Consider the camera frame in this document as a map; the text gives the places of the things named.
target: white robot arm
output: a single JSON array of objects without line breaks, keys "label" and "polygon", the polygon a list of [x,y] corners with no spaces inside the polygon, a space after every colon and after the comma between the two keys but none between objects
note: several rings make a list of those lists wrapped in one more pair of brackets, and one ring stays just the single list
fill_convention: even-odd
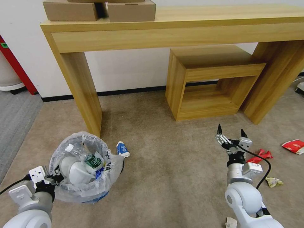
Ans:
[{"label": "white robot arm", "polygon": [[47,175],[46,168],[38,166],[24,180],[9,191],[19,209],[3,228],[51,228],[55,185],[63,180],[62,175],[56,171]]},{"label": "white robot arm", "polygon": [[226,202],[233,209],[241,228],[283,228],[263,204],[259,190],[252,186],[253,177],[262,173],[263,169],[259,164],[246,163],[244,148],[249,149],[252,141],[243,130],[241,134],[239,140],[229,140],[222,135],[219,125],[215,136],[229,156]]}]

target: wooden table leg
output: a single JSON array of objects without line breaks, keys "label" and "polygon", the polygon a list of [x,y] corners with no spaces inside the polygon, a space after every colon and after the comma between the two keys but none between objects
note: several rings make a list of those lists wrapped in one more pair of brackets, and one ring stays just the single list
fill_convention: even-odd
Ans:
[{"label": "wooden table leg", "polygon": [[59,53],[51,33],[45,36],[88,131],[100,137],[102,109],[84,52]]},{"label": "wooden table leg", "polygon": [[253,56],[267,65],[241,109],[259,124],[304,69],[304,41],[259,43]]}]

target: red wrapper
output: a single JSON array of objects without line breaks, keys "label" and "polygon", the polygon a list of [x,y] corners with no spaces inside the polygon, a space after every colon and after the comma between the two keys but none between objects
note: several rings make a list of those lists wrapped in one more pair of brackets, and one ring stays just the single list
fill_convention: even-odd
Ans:
[{"label": "red wrapper", "polygon": [[298,155],[304,153],[304,142],[299,139],[286,142],[282,145],[282,147]]},{"label": "red wrapper", "polygon": [[[260,149],[260,152],[259,152],[259,156],[262,157],[262,158],[273,158],[272,154],[270,151],[267,151],[267,153],[265,153],[265,150],[263,149]],[[259,163],[260,161],[262,161],[261,158],[259,157],[253,157],[251,159],[249,159],[247,162],[252,162],[252,163]]]}]

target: trash bag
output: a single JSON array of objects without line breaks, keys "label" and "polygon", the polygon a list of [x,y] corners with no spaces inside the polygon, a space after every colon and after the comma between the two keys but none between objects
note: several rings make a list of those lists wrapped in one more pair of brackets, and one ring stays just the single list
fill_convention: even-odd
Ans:
[{"label": "trash bag", "polygon": [[119,177],[123,169],[124,157],[113,155],[104,141],[95,135],[82,131],[72,134],[60,143],[52,155],[49,171],[53,172],[63,157],[71,155],[65,151],[69,143],[80,142],[85,143],[90,151],[96,151],[102,156],[107,162],[106,168],[96,180],[88,184],[72,185],[68,183],[67,179],[64,179],[55,188],[55,198],[65,202],[95,203],[108,194],[110,188]]}]

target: wooden cube shelf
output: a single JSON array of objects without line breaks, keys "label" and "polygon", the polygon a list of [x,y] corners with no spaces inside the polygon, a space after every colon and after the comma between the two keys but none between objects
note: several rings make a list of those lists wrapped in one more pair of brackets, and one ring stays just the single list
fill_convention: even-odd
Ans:
[{"label": "wooden cube shelf", "polygon": [[171,49],[166,98],[175,120],[237,113],[265,65],[235,45]]}]

